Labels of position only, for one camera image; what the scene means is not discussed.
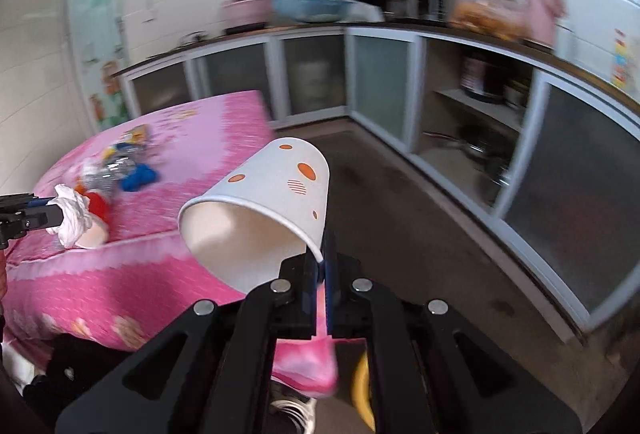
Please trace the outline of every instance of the bed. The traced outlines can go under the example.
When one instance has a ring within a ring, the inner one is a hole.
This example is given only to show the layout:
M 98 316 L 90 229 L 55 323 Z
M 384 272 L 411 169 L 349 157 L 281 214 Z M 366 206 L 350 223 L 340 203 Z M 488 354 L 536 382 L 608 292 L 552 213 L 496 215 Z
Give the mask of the bed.
M 37 230 L 8 250 L 4 340 L 37 367 L 47 340 L 66 332 L 119 350 L 136 350 L 196 300 L 223 305 L 243 297 L 191 256 L 177 229 L 180 207 L 204 193 L 272 139 L 260 94 L 216 96 L 144 115 L 95 135 L 42 176 L 36 195 L 74 186 L 85 158 L 99 154 L 135 125 L 148 124 L 147 162 L 158 182 L 118 191 L 109 241 L 96 250 L 65 250 Z M 337 381 L 321 291 L 318 336 L 279 341 L 273 377 L 310 396 L 330 394 Z

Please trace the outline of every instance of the concrete floor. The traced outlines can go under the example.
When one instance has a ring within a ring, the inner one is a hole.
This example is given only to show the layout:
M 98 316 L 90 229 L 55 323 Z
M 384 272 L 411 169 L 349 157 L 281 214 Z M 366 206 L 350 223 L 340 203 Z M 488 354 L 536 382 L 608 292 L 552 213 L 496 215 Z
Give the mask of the concrete floor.
M 280 135 L 306 137 L 305 131 Z M 540 313 L 434 199 L 403 169 L 342 131 L 310 138 L 325 155 L 331 180 L 327 223 L 338 250 L 359 258 L 367 276 L 400 298 L 442 298 L 574 409 L 585 430 L 626 382 L 597 340 L 563 344 Z M 340 390 L 318 404 L 316 432 L 365 433 L 350 405 L 359 346 L 338 346 Z

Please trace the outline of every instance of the pink cloth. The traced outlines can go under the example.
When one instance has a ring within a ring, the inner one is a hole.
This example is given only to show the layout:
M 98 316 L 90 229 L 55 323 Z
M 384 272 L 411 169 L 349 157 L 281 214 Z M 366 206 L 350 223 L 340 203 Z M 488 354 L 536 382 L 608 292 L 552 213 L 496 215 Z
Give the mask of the pink cloth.
M 553 48 L 556 45 L 556 19 L 563 15 L 562 0 L 527 0 L 529 38 Z
M 95 135 L 51 167 L 35 193 L 47 197 L 58 183 L 74 186 L 86 157 L 100 154 L 122 132 L 143 123 L 151 134 L 147 162 L 160 180 L 139 192 L 117 193 L 107 244 L 64 250 L 55 236 L 38 230 L 7 254 L 6 340 L 39 367 L 49 354 L 42 340 L 55 334 L 136 350 L 196 300 L 224 305 L 243 297 L 191 256 L 177 230 L 177 216 L 188 199 L 203 194 L 271 140 L 259 93 L 186 103 Z M 319 304 L 324 309 L 324 299 Z M 308 394 L 333 390 L 337 369 L 323 325 L 319 320 L 315 340 L 277 346 L 274 377 Z

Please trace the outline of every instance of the glass door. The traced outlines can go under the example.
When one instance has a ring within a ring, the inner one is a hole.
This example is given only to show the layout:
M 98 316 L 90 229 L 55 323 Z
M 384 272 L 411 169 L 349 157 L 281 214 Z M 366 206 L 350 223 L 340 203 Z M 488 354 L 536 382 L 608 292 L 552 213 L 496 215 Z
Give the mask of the glass door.
M 281 42 L 289 97 L 287 123 L 344 115 L 344 35 L 284 36 Z
M 203 97 L 257 90 L 262 94 L 270 119 L 274 120 L 266 48 L 267 39 L 262 38 L 244 39 L 242 43 L 222 44 L 202 51 L 195 62 Z
M 640 287 L 640 118 L 550 74 L 506 236 L 585 330 Z
M 118 0 L 66 0 L 71 47 L 95 131 L 128 121 L 120 78 L 126 66 Z
M 419 36 L 377 28 L 348 30 L 349 107 L 352 117 L 396 149 L 408 151 L 417 100 Z
M 132 91 L 138 106 L 137 115 L 149 114 L 192 101 L 184 62 L 176 62 L 132 78 Z

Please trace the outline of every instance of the white paper cup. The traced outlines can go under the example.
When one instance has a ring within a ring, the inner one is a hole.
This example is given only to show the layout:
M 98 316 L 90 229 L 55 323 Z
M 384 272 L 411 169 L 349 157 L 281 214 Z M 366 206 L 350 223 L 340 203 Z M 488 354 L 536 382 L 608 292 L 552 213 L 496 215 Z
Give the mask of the white paper cup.
M 178 226 L 193 256 L 249 293 L 278 277 L 280 263 L 308 246 L 318 262 L 329 166 L 311 143 L 280 138 L 204 195 L 185 203 Z

